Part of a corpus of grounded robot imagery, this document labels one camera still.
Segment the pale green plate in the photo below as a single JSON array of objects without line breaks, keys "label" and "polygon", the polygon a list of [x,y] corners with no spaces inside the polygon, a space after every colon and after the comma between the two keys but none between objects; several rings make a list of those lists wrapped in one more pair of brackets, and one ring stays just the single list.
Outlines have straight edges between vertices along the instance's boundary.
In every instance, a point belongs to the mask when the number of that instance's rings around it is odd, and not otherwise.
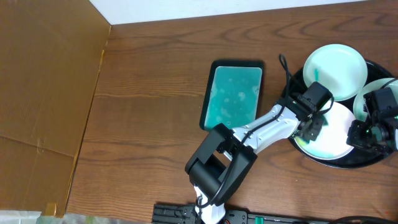
[{"label": "pale green plate", "polygon": [[327,88],[335,101],[356,96],[368,79],[368,68],[363,56],[354,48],[329,44],[316,49],[303,67],[306,86],[318,82]]},{"label": "pale green plate", "polygon": [[393,80],[393,78],[381,78],[368,83],[363,89],[356,95],[353,103],[353,113],[356,119],[365,121],[368,117],[368,113],[365,110],[366,104],[363,96],[371,91],[380,89],[384,84]]}]

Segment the white plate front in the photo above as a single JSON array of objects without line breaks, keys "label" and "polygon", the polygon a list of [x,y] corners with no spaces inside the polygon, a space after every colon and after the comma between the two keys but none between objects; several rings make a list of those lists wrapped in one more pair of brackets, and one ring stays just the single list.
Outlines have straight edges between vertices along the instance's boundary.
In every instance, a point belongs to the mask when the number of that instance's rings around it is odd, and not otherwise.
[{"label": "white plate front", "polygon": [[323,115],[325,121],[315,141],[294,137],[294,142],[306,155],[321,160],[339,159],[353,150],[347,145],[348,130],[355,120],[354,114],[344,105],[334,103]]}]

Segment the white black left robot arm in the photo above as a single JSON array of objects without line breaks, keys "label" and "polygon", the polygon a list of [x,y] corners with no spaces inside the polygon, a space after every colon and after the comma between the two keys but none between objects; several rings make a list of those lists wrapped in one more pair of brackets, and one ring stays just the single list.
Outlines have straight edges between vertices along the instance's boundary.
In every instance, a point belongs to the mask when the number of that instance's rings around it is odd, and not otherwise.
[{"label": "white black left robot arm", "polygon": [[216,125],[185,166],[197,198],[194,211],[203,223],[218,223],[225,202],[237,191],[257,155],[317,122],[332,96],[318,93],[281,98],[270,112],[244,126]]}]

